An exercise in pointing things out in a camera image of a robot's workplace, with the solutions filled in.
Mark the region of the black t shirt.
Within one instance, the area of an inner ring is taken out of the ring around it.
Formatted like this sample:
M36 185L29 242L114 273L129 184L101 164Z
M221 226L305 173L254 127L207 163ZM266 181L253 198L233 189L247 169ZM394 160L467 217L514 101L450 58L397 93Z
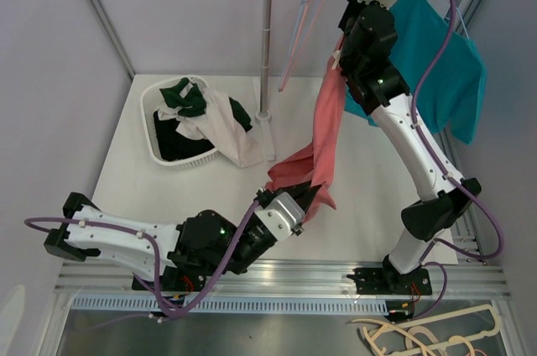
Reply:
M165 161L185 160L214 149L208 139L191 139L179 133L180 121L177 119L160 120L155 111L153 120L159 152Z

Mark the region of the red t shirt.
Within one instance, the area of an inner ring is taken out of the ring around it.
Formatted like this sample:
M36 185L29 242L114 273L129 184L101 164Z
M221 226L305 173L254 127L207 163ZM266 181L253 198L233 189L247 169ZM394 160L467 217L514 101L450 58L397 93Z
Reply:
M346 80L341 75L339 57L344 38L340 37L326 65L326 72L318 93L313 116L312 141L268 171L271 191L311 183L319 186L305 221L309 222L326 205L336 209L329 188L334 180L336 143L346 101Z

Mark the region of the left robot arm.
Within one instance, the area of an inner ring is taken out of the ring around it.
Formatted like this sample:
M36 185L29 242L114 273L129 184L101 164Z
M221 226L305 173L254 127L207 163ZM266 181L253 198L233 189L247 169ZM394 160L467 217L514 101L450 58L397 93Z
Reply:
M48 254L70 261L89 258L129 270L132 288L154 283L162 291L200 291L221 263L235 233L240 237L224 268L241 275L275 244L302 233L319 186L302 183L277 191L260 190L259 204L238 227L214 210L203 210L179 224L154 224L106 214L84 195L72 192L65 217L44 241Z

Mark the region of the pile of spare hangers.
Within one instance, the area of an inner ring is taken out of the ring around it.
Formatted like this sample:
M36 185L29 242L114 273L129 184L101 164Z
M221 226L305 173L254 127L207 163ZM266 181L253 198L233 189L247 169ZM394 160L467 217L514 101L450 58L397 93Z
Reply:
M484 328L464 328L468 317L483 317ZM462 348L465 355L484 355L476 343L498 335L501 318L489 304L470 306L444 312L432 317L422 317L410 322L384 322L372 318L351 321L358 325L359 337L374 355L448 355L453 348ZM390 350L380 344L383 336L395 334L402 338L404 347Z

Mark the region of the green and white t shirt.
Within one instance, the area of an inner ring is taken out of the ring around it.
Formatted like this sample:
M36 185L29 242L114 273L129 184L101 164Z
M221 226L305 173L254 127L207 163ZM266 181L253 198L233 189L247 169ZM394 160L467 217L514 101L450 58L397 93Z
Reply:
M191 139L208 139L239 168L261 163L262 148L248 134L253 121L239 101L189 77L161 88L160 93L164 99L164 106L157 110L160 120L179 120L179 133Z

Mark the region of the teal t shirt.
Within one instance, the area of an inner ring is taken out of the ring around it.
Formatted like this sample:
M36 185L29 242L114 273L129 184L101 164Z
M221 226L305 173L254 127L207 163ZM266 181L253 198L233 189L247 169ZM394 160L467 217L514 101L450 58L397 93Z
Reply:
M389 59L412 92L441 47L448 25L427 0L398 0L390 9L398 40ZM446 127L464 144L475 138L487 70L474 43L457 33L420 89L417 109L428 129Z

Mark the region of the white plastic basket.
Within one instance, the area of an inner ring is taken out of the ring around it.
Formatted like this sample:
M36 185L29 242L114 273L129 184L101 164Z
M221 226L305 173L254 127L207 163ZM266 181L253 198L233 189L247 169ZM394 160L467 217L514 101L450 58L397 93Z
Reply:
M161 81L150 82L141 93L141 97L139 99L144 136L148 146L150 158L158 166L173 171L187 170L197 166L202 166L215 160L219 155L217 149L211 149L203 154L199 154L185 160L167 161L161 156L153 114L155 111L164 106L164 99L160 93L160 89L172 87L182 78L183 76L169 76L165 77Z

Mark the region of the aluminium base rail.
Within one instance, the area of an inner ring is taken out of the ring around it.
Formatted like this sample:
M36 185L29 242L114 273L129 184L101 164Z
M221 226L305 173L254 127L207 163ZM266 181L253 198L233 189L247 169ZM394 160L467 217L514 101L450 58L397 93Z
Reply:
M225 274L213 289L217 296L354 298L356 284L347 278L351 262L261 259L244 275ZM498 266L446 266L446 299L496 300L511 297L507 278ZM132 275L99 262L65 261L55 282L56 293L133 294Z

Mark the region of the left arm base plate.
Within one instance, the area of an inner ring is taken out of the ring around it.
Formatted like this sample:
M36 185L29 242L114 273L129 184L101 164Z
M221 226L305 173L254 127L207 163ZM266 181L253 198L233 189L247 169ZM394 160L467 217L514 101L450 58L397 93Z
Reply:
M166 266L163 274L159 277L160 289L165 292L197 292L205 287L206 277L186 270ZM143 279L135 276L131 284L134 291L146 291L154 289L154 277Z

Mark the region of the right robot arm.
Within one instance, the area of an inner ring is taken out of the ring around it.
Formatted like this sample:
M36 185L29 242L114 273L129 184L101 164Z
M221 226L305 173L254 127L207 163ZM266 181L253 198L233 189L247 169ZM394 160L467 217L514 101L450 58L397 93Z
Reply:
M434 239L469 208L482 188L446 158L413 104L389 55L397 40L394 16L378 1L347 0L338 24L344 33L339 65L348 90L383 130L414 182L419 199L404 208L404 231L384 258L381 281L394 293L417 275Z

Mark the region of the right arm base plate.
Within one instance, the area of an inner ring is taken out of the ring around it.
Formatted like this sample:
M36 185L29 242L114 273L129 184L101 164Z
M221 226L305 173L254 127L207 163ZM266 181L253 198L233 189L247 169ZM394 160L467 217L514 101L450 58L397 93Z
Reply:
M415 287L424 296L432 294L429 272L423 267L401 275L389 268L356 268L347 278L352 280L359 295L409 296Z

